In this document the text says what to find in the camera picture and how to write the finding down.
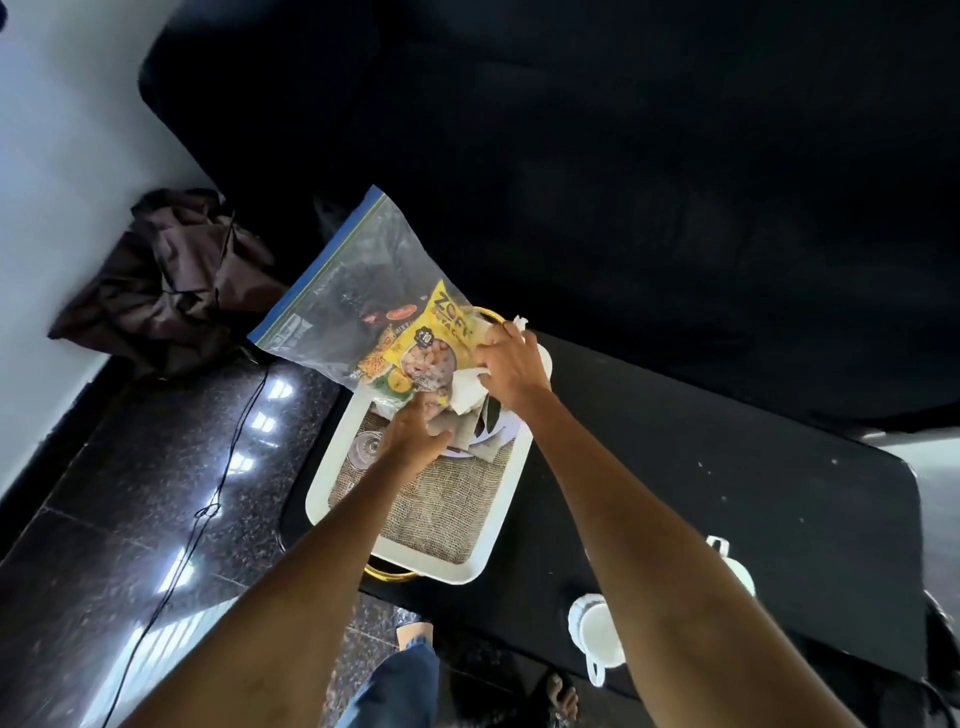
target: black table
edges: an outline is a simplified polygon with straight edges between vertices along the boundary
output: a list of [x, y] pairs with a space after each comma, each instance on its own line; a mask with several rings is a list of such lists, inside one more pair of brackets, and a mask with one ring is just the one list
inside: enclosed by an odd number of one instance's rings
[[[786, 630], [911, 679], [924, 676], [920, 499], [898, 458], [639, 369], [551, 336], [553, 386], [574, 415], [658, 496], [756, 582]], [[349, 393], [324, 425], [280, 522], [310, 527], [306, 492]], [[560, 488], [530, 450], [490, 562], [474, 581], [429, 578], [363, 591], [575, 674], [574, 598], [597, 590]], [[634, 694], [625, 668], [607, 684]]]

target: marble floor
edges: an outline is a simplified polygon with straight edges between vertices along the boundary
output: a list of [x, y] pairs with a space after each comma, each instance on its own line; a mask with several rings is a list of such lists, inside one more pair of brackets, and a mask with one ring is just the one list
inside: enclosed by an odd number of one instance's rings
[[[282, 361], [265, 372], [235, 361], [184, 381], [135, 384], [90, 434], [0, 565], [0, 725], [101, 726], [129, 665], [110, 721], [118, 724], [281, 557], [280, 509], [336, 388]], [[264, 377], [228, 462], [235, 424]], [[195, 516], [224, 468], [221, 507], [184, 564]], [[395, 642], [393, 607], [358, 595], [324, 726]], [[437, 651], [441, 725], [496, 722], [546, 670], [442, 628]], [[577, 687], [584, 725], [650, 724], [636, 701]]]

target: plastic bag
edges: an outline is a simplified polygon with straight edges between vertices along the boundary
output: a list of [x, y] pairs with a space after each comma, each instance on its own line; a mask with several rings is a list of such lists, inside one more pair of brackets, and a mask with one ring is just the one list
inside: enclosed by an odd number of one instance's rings
[[403, 213], [371, 187], [250, 339], [352, 390], [369, 384], [387, 415], [430, 392], [432, 415], [453, 372], [473, 366], [483, 328]]

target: jeans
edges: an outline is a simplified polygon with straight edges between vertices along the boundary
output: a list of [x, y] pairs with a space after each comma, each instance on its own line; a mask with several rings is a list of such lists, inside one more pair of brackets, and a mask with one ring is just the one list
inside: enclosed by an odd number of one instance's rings
[[439, 691], [440, 658], [425, 637], [415, 637], [377, 666], [337, 728], [430, 728]]

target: burlap mat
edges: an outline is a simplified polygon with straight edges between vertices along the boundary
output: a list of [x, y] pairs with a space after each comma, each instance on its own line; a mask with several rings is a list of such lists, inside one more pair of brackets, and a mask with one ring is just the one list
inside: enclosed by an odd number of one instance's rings
[[[387, 421], [368, 412], [360, 430], [383, 431]], [[463, 564], [473, 552], [514, 444], [492, 463], [478, 457], [441, 457], [403, 486], [380, 534], [420, 553]], [[330, 493], [332, 508], [363, 475], [344, 461]]]

